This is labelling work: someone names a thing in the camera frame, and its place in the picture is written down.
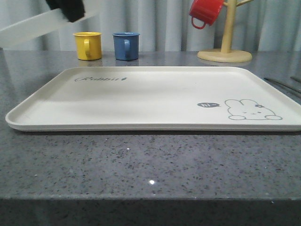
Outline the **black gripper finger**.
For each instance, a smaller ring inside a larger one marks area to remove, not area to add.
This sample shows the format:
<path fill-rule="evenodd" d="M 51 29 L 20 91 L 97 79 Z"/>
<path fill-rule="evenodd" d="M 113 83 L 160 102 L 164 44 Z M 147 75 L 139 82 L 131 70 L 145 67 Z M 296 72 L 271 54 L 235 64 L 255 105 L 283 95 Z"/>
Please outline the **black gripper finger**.
<path fill-rule="evenodd" d="M 85 7 L 82 0 L 46 0 L 51 10 L 61 9 L 63 15 L 71 23 L 85 16 Z"/>

